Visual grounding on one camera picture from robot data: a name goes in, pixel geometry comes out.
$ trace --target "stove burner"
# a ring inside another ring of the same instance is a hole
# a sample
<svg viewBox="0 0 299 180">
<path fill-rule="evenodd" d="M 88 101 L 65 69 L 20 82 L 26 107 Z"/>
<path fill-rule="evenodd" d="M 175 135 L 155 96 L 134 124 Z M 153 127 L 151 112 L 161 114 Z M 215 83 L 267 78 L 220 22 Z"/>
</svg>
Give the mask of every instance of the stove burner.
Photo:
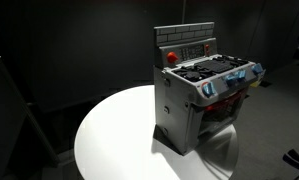
<svg viewBox="0 0 299 180">
<path fill-rule="evenodd" d="M 197 82 L 247 63 L 248 61 L 223 55 L 212 60 L 195 63 L 193 66 L 183 66 L 173 72 L 191 82 Z"/>
</svg>

